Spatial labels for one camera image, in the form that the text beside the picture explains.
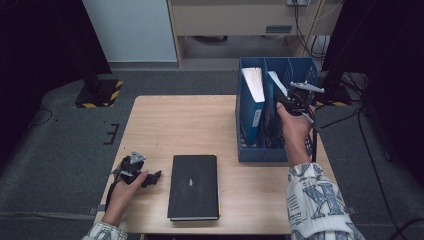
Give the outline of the black curtain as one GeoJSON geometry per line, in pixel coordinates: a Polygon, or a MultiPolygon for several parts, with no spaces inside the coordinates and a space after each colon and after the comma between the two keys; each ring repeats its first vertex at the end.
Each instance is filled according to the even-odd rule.
{"type": "Polygon", "coordinates": [[[95,73],[110,71],[83,0],[0,0],[0,170],[43,96],[80,78],[62,27],[95,73]]]}
{"type": "Polygon", "coordinates": [[[363,101],[389,156],[424,187],[424,0],[345,0],[323,70],[327,89],[366,75],[363,101]]]}

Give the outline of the black book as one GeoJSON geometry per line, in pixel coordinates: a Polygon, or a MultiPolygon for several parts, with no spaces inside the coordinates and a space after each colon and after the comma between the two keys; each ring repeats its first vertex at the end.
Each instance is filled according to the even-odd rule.
{"type": "Polygon", "coordinates": [[[215,155],[175,155],[167,217],[171,221],[218,220],[220,217],[215,155]]]}

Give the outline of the person's right hand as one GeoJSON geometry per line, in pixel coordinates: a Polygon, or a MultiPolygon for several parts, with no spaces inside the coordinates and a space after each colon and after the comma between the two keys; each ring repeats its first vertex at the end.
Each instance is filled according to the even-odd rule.
{"type": "Polygon", "coordinates": [[[290,166],[309,163],[305,141],[312,128],[311,123],[304,116],[292,116],[284,105],[278,102],[276,110],[281,118],[285,149],[290,166]]]}

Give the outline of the white cabinet panel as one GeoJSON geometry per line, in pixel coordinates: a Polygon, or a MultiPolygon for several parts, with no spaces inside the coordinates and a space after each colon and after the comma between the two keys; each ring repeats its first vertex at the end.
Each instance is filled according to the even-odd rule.
{"type": "Polygon", "coordinates": [[[176,62],[167,0],[83,0],[109,62],[176,62]]]}

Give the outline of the black yellow-striped stand base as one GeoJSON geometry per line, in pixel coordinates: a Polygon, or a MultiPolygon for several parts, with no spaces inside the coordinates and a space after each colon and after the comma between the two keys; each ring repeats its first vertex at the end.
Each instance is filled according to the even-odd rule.
{"type": "Polygon", "coordinates": [[[313,104],[315,106],[349,106],[352,98],[347,88],[342,84],[322,86],[323,93],[314,95],[313,104]]]}
{"type": "Polygon", "coordinates": [[[76,108],[111,107],[118,97],[123,82],[121,80],[99,80],[97,83],[85,83],[78,94],[76,108]]]}

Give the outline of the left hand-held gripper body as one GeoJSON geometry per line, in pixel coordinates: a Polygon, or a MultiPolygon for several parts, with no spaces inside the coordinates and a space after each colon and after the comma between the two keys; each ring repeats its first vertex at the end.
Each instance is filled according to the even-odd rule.
{"type": "Polygon", "coordinates": [[[124,157],[119,166],[112,171],[114,175],[113,185],[120,180],[123,180],[126,184],[131,184],[141,174],[145,160],[146,157],[135,150],[124,157]]]}

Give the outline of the person's left hand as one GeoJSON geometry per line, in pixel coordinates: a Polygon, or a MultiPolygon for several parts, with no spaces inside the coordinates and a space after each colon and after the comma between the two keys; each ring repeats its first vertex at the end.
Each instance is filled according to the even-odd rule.
{"type": "Polygon", "coordinates": [[[136,193],[141,189],[149,171],[143,171],[131,184],[119,180],[110,196],[108,207],[101,221],[119,227],[121,219],[136,193]]]}

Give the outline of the blue file rack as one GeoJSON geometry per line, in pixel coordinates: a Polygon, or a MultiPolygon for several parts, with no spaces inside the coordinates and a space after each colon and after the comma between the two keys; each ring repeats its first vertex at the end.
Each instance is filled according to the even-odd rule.
{"type": "MultiPolygon", "coordinates": [[[[252,146],[247,146],[244,142],[240,124],[240,89],[242,69],[249,67],[260,67],[262,69],[263,89],[265,86],[267,72],[275,71],[287,90],[289,89],[291,82],[307,82],[316,86],[318,75],[317,68],[313,59],[310,57],[243,57],[239,60],[238,86],[235,107],[238,158],[241,162],[285,162],[287,157],[285,152],[285,139],[282,133],[282,124],[282,147],[268,148],[265,144],[265,103],[262,110],[262,116],[259,123],[255,144],[252,146]]],[[[310,106],[313,104],[313,99],[309,105],[308,113],[303,113],[300,115],[304,116],[311,124],[315,122],[314,113],[310,108],[310,106]]]]}

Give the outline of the blue book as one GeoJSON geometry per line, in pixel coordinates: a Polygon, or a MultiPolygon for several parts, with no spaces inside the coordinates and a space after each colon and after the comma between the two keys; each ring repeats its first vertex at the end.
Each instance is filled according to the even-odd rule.
{"type": "Polygon", "coordinates": [[[240,89],[240,124],[247,146],[255,144],[264,103],[262,69],[260,67],[243,68],[240,89]]]}

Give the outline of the beige desk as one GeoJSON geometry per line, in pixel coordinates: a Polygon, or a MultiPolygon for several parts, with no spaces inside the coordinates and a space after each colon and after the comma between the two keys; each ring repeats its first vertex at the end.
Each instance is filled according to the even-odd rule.
{"type": "Polygon", "coordinates": [[[310,52],[313,38],[333,33],[345,0],[167,0],[177,63],[189,37],[282,36],[294,56],[310,52]]]}

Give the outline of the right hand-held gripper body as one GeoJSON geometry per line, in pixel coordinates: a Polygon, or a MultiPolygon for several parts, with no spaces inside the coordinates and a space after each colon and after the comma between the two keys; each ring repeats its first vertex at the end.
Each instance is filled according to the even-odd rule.
{"type": "Polygon", "coordinates": [[[307,82],[291,82],[285,96],[293,105],[293,109],[288,111],[288,113],[292,116],[307,114],[315,92],[323,93],[324,89],[307,82]]]}

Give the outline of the dark illustrated book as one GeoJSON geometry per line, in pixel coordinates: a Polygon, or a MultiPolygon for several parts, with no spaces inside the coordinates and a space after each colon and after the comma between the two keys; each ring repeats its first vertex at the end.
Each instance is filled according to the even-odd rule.
{"type": "Polygon", "coordinates": [[[268,148],[281,148],[281,120],[276,110],[276,98],[285,97],[287,89],[275,71],[268,71],[265,81],[264,133],[268,148]]]}

